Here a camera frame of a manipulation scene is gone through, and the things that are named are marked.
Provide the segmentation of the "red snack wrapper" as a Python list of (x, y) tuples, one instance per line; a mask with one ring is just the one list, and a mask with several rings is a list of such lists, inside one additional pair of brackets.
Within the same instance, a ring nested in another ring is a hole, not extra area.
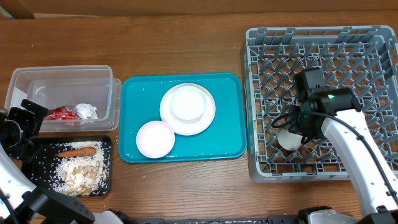
[(46, 120), (74, 120), (78, 119), (78, 114), (74, 106), (61, 106), (52, 110), (46, 116)]

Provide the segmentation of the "orange carrot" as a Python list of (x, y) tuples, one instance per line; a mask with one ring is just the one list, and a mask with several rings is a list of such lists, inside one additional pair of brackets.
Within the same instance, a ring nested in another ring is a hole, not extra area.
[(58, 157), (84, 157), (92, 156), (96, 154), (96, 149), (94, 147), (83, 147), (79, 149), (74, 149), (71, 151), (59, 152), (56, 154)]

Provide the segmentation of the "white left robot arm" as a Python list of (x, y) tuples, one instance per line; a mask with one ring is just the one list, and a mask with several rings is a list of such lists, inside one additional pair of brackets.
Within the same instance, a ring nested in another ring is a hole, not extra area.
[(77, 199), (32, 183), (10, 159), (30, 162), (36, 151), (30, 140), (50, 111), (29, 100), (1, 109), (1, 223), (29, 223), (40, 214), (44, 223), (122, 223), (114, 212), (91, 212)]

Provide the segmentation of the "white cup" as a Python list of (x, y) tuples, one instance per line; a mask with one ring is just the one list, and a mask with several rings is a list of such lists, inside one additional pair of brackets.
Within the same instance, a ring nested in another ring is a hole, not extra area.
[(301, 135), (290, 133), (286, 129), (281, 129), (277, 135), (279, 145), (288, 151), (296, 151), (302, 145), (301, 139)]

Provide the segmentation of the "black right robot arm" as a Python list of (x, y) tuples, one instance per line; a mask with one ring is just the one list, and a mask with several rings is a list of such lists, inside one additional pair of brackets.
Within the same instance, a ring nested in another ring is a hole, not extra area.
[(360, 223), (397, 223), (397, 177), (353, 91), (329, 87), (319, 68), (294, 75), (294, 88), (300, 106), (289, 113), (287, 130), (301, 135), (303, 144), (315, 138), (332, 144), (357, 194)]

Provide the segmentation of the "small white plate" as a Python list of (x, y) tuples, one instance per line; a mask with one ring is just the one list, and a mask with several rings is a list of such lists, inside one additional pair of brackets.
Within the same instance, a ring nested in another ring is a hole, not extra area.
[(178, 87), (171, 99), (170, 109), (179, 119), (191, 121), (199, 118), (205, 111), (204, 92), (191, 85)]

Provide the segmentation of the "large white plate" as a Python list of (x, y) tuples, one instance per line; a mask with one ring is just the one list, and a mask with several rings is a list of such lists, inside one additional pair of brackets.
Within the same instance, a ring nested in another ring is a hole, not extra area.
[[(174, 91), (178, 87), (185, 85), (191, 85), (199, 88), (202, 92), (204, 92), (206, 98), (206, 107), (204, 113), (199, 118), (191, 121), (186, 121), (177, 118), (170, 109), (171, 99)], [(160, 102), (161, 120), (167, 123), (173, 129), (174, 133), (183, 136), (191, 136), (203, 132), (213, 122), (215, 114), (216, 114), (216, 104), (211, 93), (204, 87), (194, 83), (183, 83), (172, 87), (166, 92), (166, 94), (163, 96)]]

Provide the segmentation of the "pink bowl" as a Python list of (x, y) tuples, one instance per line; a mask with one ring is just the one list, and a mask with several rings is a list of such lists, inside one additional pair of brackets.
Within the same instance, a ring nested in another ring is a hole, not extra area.
[(139, 152), (150, 158), (159, 159), (166, 156), (174, 147), (175, 133), (163, 121), (150, 121), (137, 132), (136, 146)]

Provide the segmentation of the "aluminium foil ball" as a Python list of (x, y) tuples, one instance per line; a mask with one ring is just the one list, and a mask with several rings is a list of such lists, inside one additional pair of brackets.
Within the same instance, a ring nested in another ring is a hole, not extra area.
[(75, 111), (80, 119), (98, 119), (97, 107), (91, 104), (80, 103), (75, 106)]

